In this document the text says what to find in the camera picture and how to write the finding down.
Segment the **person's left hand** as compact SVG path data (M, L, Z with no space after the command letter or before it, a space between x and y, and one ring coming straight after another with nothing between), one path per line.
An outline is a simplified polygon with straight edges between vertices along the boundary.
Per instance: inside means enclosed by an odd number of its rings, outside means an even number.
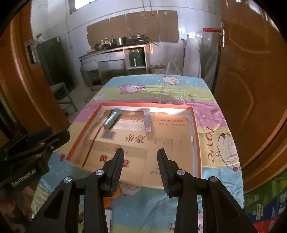
M25 187L21 191L17 191L14 194L9 194L5 190L1 190L1 213L12 213L16 206L19 207L25 217L31 221L33 210L31 208L31 198L33 198L35 191L31 187Z

